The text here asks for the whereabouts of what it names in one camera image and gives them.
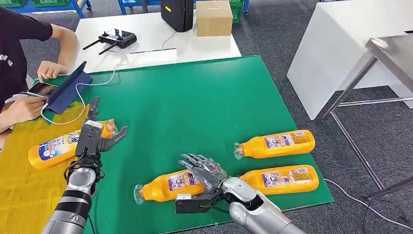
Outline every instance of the orange bottle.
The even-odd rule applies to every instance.
[[[151,183],[137,184],[133,190],[136,203],[142,204],[147,200],[169,201],[174,200],[178,194],[201,194],[204,186],[189,170],[160,175]]]
[[[319,186],[317,172],[310,165],[253,170],[240,179],[264,195],[309,192]]]
[[[235,143],[234,155],[242,157],[267,158],[285,155],[309,153],[314,149],[316,142],[308,130],[256,136],[251,140],[239,144]]]
[[[114,119],[99,121],[103,124],[102,137],[111,137],[117,133]],[[29,162],[37,169],[44,169],[75,156],[80,130],[51,139],[29,150]]]

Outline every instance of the green table surface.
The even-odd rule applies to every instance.
[[[93,83],[111,75],[91,74]],[[182,153],[212,157],[231,176],[309,164],[320,179],[317,189],[268,198],[282,210],[334,201],[310,154],[235,159],[234,142],[297,129],[259,56],[122,70],[110,85],[82,93],[86,100],[94,95],[101,97],[98,120],[115,118],[118,128],[129,126],[126,138],[102,154],[106,177],[98,183],[91,209],[99,234],[171,233],[230,221],[215,210],[176,214],[174,201],[135,203],[135,184],[183,170],[177,163]],[[228,209],[223,201],[218,206]],[[91,233],[89,224],[86,233]]]

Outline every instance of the bottle label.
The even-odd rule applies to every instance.
[[[264,138],[268,149],[281,148],[284,146],[294,145],[291,135],[278,135]]]
[[[288,172],[290,179],[295,184],[305,184],[313,182],[313,176],[306,167],[301,167]]]
[[[199,181],[189,172],[178,175],[172,175],[168,178],[169,190],[174,191],[182,189],[189,185],[199,184]]]
[[[263,180],[265,187],[278,187],[290,184],[290,179],[279,172],[265,172],[263,173]]]
[[[40,159],[46,161],[71,150],[71,145],[77,144],[80,131],[74,131],[67,136],[61,136],[39,145],[38,153]]]
[[[310,138],[303,131],[293,132],[289,135],[277,135],[264,138],[268,149],[277,149],[294,144],[310,142]]]

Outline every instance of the silver robotic arm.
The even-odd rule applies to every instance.
[[[305,234],[264,194],[238,177],[226,179],[222,189],[226,200],[232,199],[229,215],[252,234]]]
[[[82,234],[92,205],[91,189],[96,173],[90,168],[76,169],[42,234]]]
[[[101,137],[103,125],[94,121],[98,113],[96,110],[98,101],[99,97],[95,96],[90,104],[88,117],[82,124],[77,142],[75,151],[77,160],[72,162],[64,172],[67,181],[66,190],[43,227],[42,234],[83,233],[92,206],[91,197],[96,191],[96,183],[104,178],[104,174],[101,175],[103,165],[100,161],[100,153],[108,151],[126,136],[128,127],[124,126],[112,138]]]
[[[231,218],[252,234],[305,234],[260,191],[238,177],[227,178],[226,172],[213,159],[193,154],[183,157],[186,160],[179,163],[204,184],[205,193],[190,199],[178,196],[177,213],[203,213],[207,211],[205,207],[225,199]]]

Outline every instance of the cardboard box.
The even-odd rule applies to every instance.
[[[197,1],[196,24],[199,37],[230,36],[232,11],[229,1]]]

